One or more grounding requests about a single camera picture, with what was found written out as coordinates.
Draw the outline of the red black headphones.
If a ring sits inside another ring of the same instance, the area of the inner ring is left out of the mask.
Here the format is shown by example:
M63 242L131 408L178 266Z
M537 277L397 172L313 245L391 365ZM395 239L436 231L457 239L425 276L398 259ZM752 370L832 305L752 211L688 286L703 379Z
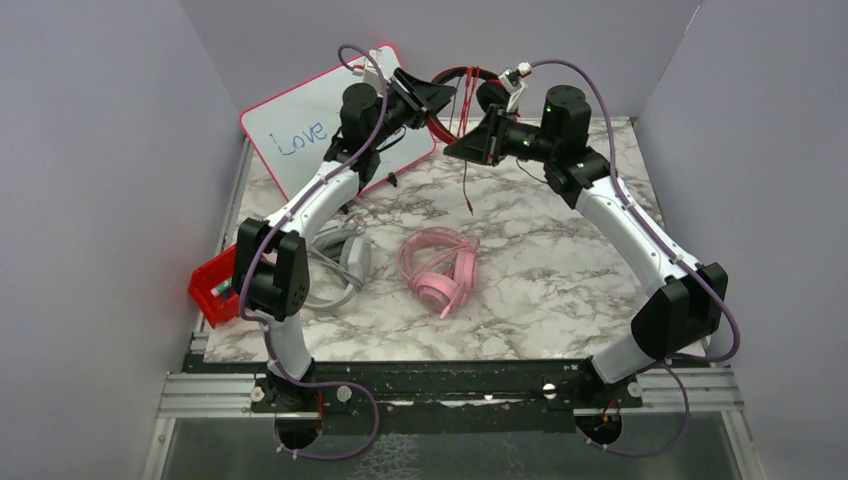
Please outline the red black headphones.
M454 83L457 89L447 123L438 116L430 116L427 120L431 135L444 144L453 143L457 134L466 132L474 105L486 112L490 105L505 105L510 98L498 75L479 66L449 67L437 73L431 82L441 85Z

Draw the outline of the pink headphones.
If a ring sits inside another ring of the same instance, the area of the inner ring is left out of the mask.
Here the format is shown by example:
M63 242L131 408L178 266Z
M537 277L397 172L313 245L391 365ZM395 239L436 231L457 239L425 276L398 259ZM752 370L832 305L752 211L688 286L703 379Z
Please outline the pink headphones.
M415 266L415 255L430 247L440 251ZM398 269L421 303L445 319L464 306L476 289L479 248L478 237L448 227L424 228L401 243Z

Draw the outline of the grey white headphones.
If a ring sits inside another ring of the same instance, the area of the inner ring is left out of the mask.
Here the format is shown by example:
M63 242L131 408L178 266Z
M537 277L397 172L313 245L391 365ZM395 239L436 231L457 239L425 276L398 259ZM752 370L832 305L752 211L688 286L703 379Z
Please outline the grey white headphones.
M318 297L310 290L304 306L313 311L334 312L345 306L363 289L372 271L372 244L354 227L337 225L319 231L307 252L345 286L335 299Z

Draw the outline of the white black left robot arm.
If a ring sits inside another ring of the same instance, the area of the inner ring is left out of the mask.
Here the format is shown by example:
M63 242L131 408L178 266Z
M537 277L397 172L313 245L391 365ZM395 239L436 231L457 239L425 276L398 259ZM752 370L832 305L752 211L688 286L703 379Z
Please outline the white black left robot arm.
M457 93L452 85L421 80L401 68L377 81L377 87L360 82L344 90L340 126L305 187L268 219L247 219L237 231L232 283L239 314L261 326L269 370L281 377L276 396L290 410L306 408L314 397L315 386L305 377L312 357L300 320L310 290L308 247L371 182L380 146L400 130L425 127Z

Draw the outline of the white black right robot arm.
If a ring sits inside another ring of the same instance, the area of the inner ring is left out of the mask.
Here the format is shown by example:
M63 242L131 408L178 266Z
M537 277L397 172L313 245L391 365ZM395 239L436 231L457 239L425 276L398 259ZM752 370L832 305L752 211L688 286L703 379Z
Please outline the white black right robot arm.
M507 156L542 163L551 190L607 237L642 284L648 301L629 332L591 356L577 380L579 398L600 407L616 395L617 382L718 329L728 278L719 264L706 265L677 246L646 215L609 161L589 146L590 117L582 90L557 85L546 93L540 125L492 104L477 127L443 152L485 166Z

